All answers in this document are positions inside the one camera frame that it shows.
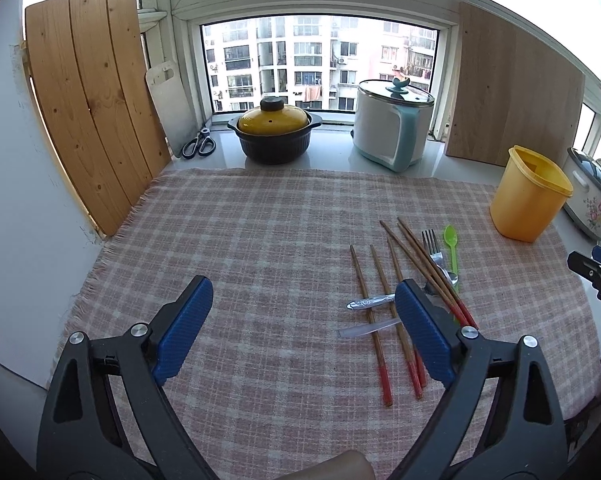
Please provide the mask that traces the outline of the long crossing red chopstick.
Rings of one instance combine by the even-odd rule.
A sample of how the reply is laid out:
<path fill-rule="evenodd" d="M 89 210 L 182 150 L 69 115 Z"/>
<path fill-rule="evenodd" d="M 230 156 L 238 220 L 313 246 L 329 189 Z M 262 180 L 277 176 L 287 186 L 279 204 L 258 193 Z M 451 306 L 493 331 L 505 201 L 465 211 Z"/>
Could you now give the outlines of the long crossing red chopstick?
<path fill-rule="evenodd" d="M 387 222 L 380 220 L 379 223 L 389 238 L 401 248 L 401 251 L 411 261 L 412 266 L 418 270 L 427 283 L 433 286 L 435 292 L 438 292 L 438 296 L 442 298 L 444 304 L 457 318 L 458 322 L 461 325 L 479 327 L 459 294 L 453 289 L 453 285 L 445 278 L 443 272 L 435 266 L 432 258 L 417 240 L 415 234 L 407 227 L 407 224 L 398 219 L 398 230 L 401 231 L 401 235 L 397 235 Z"/>

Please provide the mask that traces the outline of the metal spoon patterned handle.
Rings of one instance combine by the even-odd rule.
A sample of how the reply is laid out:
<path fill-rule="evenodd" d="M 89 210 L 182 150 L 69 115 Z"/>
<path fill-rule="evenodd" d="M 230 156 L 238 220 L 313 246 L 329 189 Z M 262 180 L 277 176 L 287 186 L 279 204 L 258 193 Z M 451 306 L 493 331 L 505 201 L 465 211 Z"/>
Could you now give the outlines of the metal spoon patterned handle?
<path fill-rule="evenodd" d="M 459 281 L 458 275 L 454 274 L 453 272 L 445 274 L 445 277 L 449 278 L 448 281 L 450 281 L 451 285 L 456 285 Z M 422 287 L 422 289 L 423 289 L 423 292 L 425 292 L 427 295 L 430 295 L 430 296 L 438 295 L 438 292 L 434 292 L 434 288 L 430 284 L 424 285 Z M 366 310 L 366 309 L 370 309 L 370 308 L 383 306 L 383 304 L 390 304 L 394 300 L 395 300 L 395 294 L 381 295 L 381 296 L 375 296 L 375 297 L 371 297 L 371 298 L 363 298 L 363 299 L 348 302 L 348 304 L 346 304 L 346 308 L 351 311 Z"/>

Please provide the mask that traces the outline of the floral white slow cooker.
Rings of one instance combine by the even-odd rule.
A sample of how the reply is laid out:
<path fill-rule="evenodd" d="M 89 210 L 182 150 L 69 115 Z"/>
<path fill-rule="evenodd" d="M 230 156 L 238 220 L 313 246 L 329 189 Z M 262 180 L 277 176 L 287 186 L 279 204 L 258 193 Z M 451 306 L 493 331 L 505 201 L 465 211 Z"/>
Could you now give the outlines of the floral white slow cooker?
<path fill-rule="evenodd" d="M 563 209 L 589 238 L 601 242 L 601 163 L 568 148 L 563 172 L 573 186 Z"/>

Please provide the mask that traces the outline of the yellow plastic container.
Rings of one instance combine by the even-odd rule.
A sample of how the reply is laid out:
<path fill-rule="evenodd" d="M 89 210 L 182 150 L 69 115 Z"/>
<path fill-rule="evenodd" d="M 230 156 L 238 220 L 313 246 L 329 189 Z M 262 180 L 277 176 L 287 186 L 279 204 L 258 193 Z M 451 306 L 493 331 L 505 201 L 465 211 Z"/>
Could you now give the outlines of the yellow plastic container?
<path fill-rule="evenodd" d="M 573 192 L 573 184 L 555 162 L 514 145 L 489 206 L 491 221 L 502 236 L 534 243 Z"/>

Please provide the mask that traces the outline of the green plastic spoon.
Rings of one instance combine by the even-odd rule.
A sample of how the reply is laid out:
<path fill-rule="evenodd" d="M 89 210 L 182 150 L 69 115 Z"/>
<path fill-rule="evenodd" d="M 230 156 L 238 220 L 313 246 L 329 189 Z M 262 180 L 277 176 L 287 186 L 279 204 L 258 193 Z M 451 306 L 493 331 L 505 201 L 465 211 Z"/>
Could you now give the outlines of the green plastic spoon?
<path fill-rule="evenodd" d="M 452 226 L 451 224 L 445 226 L 443 232 L 443 239 L 449 249 L 451 271 L 453 271 L 454 274 L 458 274 L 458 261 L 456 252 L 458 244 L 458 234 L 454 226 Z"/>

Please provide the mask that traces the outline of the metal fork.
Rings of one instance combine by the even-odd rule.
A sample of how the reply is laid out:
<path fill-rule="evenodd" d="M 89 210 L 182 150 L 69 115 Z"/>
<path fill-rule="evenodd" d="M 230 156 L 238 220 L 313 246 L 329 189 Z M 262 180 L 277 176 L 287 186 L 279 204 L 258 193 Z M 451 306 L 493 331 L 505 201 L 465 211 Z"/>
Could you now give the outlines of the metal fork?
<path fill-rule="evenodd" d="M 439 249 L 435 232 L 432 229 L 424 230 L 421 232 L 421 236 L 425 250 L 432 258 L 435 266 L 443 272 L 445 278 L 453 285 L 453 289 L 458 290 L 458 275 L 447 269 L 445 258 L 442 251 Z"/>

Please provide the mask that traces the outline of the light wood board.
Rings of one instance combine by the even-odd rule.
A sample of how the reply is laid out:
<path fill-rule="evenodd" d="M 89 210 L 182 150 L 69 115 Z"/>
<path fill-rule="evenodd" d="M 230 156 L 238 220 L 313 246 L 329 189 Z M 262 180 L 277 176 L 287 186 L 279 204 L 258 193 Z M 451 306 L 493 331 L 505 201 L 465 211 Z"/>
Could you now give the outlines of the light wood board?
<path fill-rule="evenodd" d="M 494 13 L 460 4 L 461 54 L 446 154 L 506 166 L 509 148 L 562 165 L 581 116 L 585 75 Z"/>

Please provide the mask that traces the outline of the translucent plastic utensil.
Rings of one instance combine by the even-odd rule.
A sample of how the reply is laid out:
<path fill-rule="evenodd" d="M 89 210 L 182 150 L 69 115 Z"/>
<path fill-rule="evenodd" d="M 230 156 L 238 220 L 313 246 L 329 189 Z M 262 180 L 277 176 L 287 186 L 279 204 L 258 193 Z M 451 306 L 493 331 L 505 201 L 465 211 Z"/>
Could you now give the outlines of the translucent plastic utensil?
<path fill-rule="evenodd" d="M 383 320 L 381 322 L 367 323 L 343 328 L 343 330 L 337 331 L 337 336 L 340 338 L 358 338 L 379 332 L 380 330 L 386 330 L 386 328 L 399 324 L 401 324 L 401 320 L 399 318 L 388 318 L 387 320 Z"/>

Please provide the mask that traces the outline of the pink plaid cloth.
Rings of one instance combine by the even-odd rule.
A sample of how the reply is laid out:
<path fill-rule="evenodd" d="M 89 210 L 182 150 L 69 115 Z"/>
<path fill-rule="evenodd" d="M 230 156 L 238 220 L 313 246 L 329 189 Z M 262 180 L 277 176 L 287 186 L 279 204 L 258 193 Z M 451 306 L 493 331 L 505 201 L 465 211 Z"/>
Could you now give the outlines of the pink plaid cloth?
<path fill-rule="evenodd" d="M 165 391 L 223 479 L 270 479 L 346 450 L 386 478 L 443 394 L 415 399 L 395 330 L 344 339 L 365 320 L 346 304 L 398 282 L 387 237 L 451 224 L 460 296 L 482 334 L 540 343 L 565 417 L 600 382 L 599 318 L 555 228 L 501 236 L 488 184 L 321 170 L 172 170 L 140 198 L 101 254 L 65 328 L 117 336 L 151 320 L 195 275 L 214 303 Z"/>

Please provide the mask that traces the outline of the white teal rice cooker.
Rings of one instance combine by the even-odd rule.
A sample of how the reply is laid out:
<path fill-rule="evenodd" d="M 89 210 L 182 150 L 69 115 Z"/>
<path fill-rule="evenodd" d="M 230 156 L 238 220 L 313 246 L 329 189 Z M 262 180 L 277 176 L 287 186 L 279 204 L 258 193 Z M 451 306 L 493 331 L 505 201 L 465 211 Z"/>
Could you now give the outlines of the white teal rice cooker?
<path fill-rule="evenodd" d="M 358 84 L 353 143 L 377 164 L 401 174 L 422 158 L 435 99 L 410 79 Z"/>

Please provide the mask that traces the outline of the white plastic cutting board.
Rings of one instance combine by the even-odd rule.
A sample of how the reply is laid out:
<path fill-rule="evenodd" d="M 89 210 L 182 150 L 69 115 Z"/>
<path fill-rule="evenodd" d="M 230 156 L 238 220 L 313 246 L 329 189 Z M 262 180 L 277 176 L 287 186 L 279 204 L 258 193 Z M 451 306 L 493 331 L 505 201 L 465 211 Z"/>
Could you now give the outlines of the white plastic cutting board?
<path fill-rule="evenodd" d="M 193 158 L 197 123 L 177 65 L 171 61 L 158 64 L 146 72 L 145 81 L 174 156 Z"/>

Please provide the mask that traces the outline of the black pot with yellow lid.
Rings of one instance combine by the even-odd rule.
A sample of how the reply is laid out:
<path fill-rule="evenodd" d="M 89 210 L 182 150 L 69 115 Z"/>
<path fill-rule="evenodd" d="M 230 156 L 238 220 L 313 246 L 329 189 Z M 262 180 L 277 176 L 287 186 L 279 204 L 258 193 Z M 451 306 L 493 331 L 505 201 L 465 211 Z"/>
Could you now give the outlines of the black pot with yellow lid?
<path fill-rule="evenodd" d="M 246 157 L 261 165 L 283 165 L 299 159 L 309 148 L 314 128 L 321 125 L 321 116 L 285 104 L 276 96 L 262 98 L 260 107 L 227 123 Z"/>

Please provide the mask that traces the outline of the wooden slat board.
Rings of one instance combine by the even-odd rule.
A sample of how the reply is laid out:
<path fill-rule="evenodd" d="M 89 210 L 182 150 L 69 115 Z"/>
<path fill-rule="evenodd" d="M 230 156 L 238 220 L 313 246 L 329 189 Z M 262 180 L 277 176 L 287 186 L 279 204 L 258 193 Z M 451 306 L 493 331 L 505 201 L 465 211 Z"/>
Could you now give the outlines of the wooden slat board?
<path fill-rule="evenodd" d="M 171 160 L 145 82 L 137 1 L 34 3 L 25 35 L 54 151 L 96 228 L 112 236 Z"/>

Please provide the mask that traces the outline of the black handled scissors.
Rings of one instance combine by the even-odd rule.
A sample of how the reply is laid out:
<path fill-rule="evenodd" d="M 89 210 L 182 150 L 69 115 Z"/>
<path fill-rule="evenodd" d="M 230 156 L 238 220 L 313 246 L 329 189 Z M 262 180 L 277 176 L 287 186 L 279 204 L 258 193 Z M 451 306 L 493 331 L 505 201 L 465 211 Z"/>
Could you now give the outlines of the black handled scissors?
<path fill-rule="evenodd" d="M 194 138 L 184 144 L 181 149 L 181 157 L 192 159 L 196 156 L 207 157 L 216 151 L 216 142 L 210 137 L 210 130 L 203 127 Z"/>

